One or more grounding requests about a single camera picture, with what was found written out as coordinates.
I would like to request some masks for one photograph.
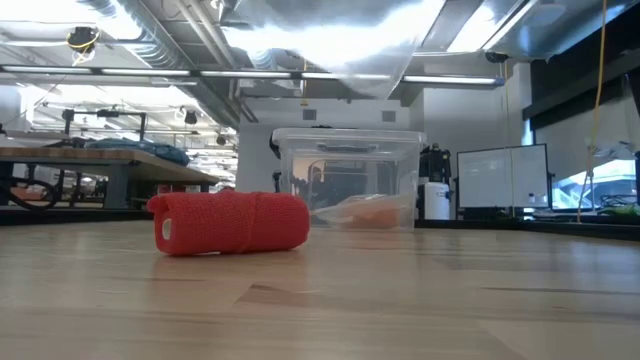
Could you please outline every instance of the wall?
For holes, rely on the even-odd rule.
[[[536,131],[536,142],[547,144],[549,171],[556,174],[555,181],[585,171],[593,121],[590,110]],[[596,145],[606,148],[619,141],[631,142],[635,151],[640,150],[640,116],[630,94],[600,106]],[[594,166],[611,160],[595,158]]]
[[[280,168],[280,161],[269,148],[269,138],[277,128],[275,125],[240,123],[236,190],[274,191],[271,175]]]
[[[17,86],[0,85],[0,123],[5,130],[27,130],[29,122],[20,116],[22,96]]]
[[[422,131],[430,144],[451,152],[457,177],[458,152],[522,144],[522,109],[531,103],[530,81],[529,64],[515,64],[506,85],[496,89],[424,89],[410,107],[411,127],[418,126],[422,109]]]
[[[329,125],[358,129],[408,130],[409,109],[399,100],[309,99],[308,106],[300,106],[300,99],[248,99],[247,105],[260,124],[279,127],[311,127]],[[316,121],[302,120],[304,109],[317,111]],[[382,122],[382,111],[396,111],[396,122]]]

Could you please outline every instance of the red bandage roll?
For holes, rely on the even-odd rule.
[[[289,250],[309,233],[307,206],[288,194],[172,193],[148,208],[158,250],[169,255]]]

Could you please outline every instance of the clear plastic bin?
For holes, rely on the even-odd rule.
[[[312,226],[413,229],[423,133],[278,129],[280,189],[300,196]]]

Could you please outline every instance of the workbench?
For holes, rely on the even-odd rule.
[[[169,257],[150,221],[0,228],[2,359],[637,360],[640,244],[312,230]]]
[[[73,148],[0,148],[0,177],[11,176],[14,164],[47,167],[109,177],[104,207],[128,208],[128,192],[142,183],[199,185],[208,192],[217,177],[136,150]],[[0,199],[0,206],[7,199]]]

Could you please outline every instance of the whiteboard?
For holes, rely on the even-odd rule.
[[[458,153],[458,177],[461,208],[548,207],[545,145]]]

